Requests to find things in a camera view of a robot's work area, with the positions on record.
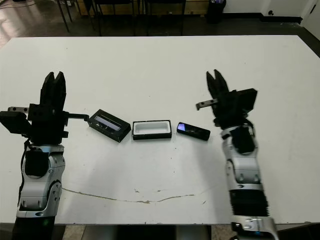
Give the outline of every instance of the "chair leg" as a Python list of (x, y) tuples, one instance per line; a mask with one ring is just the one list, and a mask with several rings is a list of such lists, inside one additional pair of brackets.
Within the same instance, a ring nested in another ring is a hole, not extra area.
[(66, 7), (66, 11), (68, 12), (68, 15), (69, 15), (70, 22), (72, 22), (70, 11), (69, 11), (69, 7), (68, 7), (68, 4), (67, 4), (67, 0), (64, 0), (64, 3), (65, 3), (64, 5)]
[(138, 4), (138, 15), (140, 15), (140, 1), (141, 1), (141, 0), (137, 0), (137, 4)]
[(94, 22), (92, 21), (92, 18), (91, 18), (91, 16), (90, 16), (90, 9), (87, 9), (87, 8), (85, 8), (85, 9), (86, 9), (86, 12), (88, 13), (88, 17), (89, 17), (89, 19), (90, 19), (90, 23), (91, 23), (91, 25), (92, 25), (92, 28), (93, 28), (93, 30), (95, 30)]
[(135, 4), (134, 4), (134, 0), (131, 0), (131, 4), (132, 4), (132, 27), (133, 27), (133, 36), (136, 36), (136, 23), (135, 23)]
[(76, 6), (77, 6), (77, 8), (78, 8), (79, 15), (82, 16), (81, 10), (80, 10), (80, 6), (79, 6), (79, 3), (78, 3), (78, 0), (75, 0), (75, 3), (76, 3)]
[(184, 17), (185, 17), (186, 1), (182, 3), (182, 13), (181, 13), (181, 36), (184, 34)]
[(61, 8), (60, 0), (58, 0), (57, 3), (58, 3), (58, 7), (59, 7), (59, 10), (60, 10), (64, 25), (65, 25), (65, 28), (66, 28), (67, 32), (70, 33), (68, 25), (67, 25), (66, 18), (65, 18), (65, 15), (64, 15), (64, 12), (62, 11), (62, 8)]
[(149, 36), (149, 13), (148, 13), (148, 0), (144, 0), (145, 15), (146, 15), (146, 35)]
[(97, 12), (96, 12), (95, 5), (94, 5), (93, 1), (91, 1), (91, 6), (92, 6), (94, 16), (97, 16)]
[(100, 14), (98, 12), (98, 4), (95, 4), (96, 17), (98, 19), (99, 36), (101, 37)]
[(103, 15), (104, 15), (104, 13), (102, 12), (101, 5), (100, 5), (100, 4), (99, 4), (99, 9), (100, 9), (100, 13), (101, 13), (101, 15), (103, 16)]

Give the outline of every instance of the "crack on table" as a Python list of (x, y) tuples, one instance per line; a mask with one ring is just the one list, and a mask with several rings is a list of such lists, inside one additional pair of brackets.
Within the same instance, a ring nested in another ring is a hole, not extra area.
[(94, 197), (94, 198), (99, 198), (99, 199), (107, 199), (107, 200), (112, 200), (112, 201), (119, 201), (119, 202), (126, 202), (126, 203), (139, 203), (139, 204), (150, 204), (150, 203), (160, 203), (169, 199), (177, 199), (177, 198), (183, 198), (183, 197), (192, 197), (195, 196), (194, 194), (186, 194), (186, 195), (181, 195), (181, 196), (170, 196), (161, 200), (156, 200), (156, 201), (152, 201), (152, 200), (146, 200), (146, 201), (131, 201), (131, 200), (122, 200), (122, 199), (116, 199), (116, 198), (111, 198), (111, 197), (107, 197), (107, 196), (99, 196), (99, 195), (94, 195), (94, 194), (89, 194), (89, 193), (83, 193), (81, 191), (73, 191), (70, 189), (66, 189), (66, 188), (62, 188), (63, 190), (70, 192), (70, 193), (74, 193), (74, 194), (80, 194), (80, 195), (84, 195), (84, 196), (89, 196), (89, 197)]

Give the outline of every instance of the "black electronic device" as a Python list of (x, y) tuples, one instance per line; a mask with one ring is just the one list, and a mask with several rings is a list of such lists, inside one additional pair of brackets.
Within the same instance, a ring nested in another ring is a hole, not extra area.
[(181, 134), (185, 134), (197, 139), (207, 141), (210, 137), (210, 131), (197, 126), (192, 126), (183, 122), (179, 122), (176, 131)]
[(129, 123), (101, 109), (89, 118), (88, 124), (91, 128), (119, 143), (131, 130)]

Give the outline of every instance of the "small black box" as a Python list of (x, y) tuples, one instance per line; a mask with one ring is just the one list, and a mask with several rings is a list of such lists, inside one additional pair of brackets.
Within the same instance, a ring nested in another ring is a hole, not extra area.
[(88, 124), (91, 128), (119, 143), (131, 130), (129, 123), (101, 109), (89, 118)]

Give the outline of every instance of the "black trash can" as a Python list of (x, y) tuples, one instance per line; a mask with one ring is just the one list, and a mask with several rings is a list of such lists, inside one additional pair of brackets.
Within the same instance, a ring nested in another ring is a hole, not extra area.
[(227, 0), (209, 0), (206, 21), (209, 24), (219, 23), (223, 18), (223, 12), (226, 4)]

